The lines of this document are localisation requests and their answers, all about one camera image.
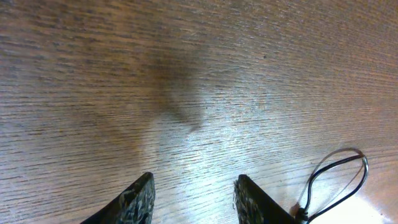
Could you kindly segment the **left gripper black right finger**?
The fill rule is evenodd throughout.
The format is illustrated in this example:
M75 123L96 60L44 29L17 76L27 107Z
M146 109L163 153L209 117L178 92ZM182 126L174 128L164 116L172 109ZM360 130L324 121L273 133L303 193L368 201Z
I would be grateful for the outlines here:
M234 203L240 224L294 224L294 218L246 174L234 183Z

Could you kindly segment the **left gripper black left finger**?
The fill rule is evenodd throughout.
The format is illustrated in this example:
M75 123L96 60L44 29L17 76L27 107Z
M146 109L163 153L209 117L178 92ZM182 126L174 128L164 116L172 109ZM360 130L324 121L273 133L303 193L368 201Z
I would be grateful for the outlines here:
M81 224L151 224L154 202L154 175L146 172Z

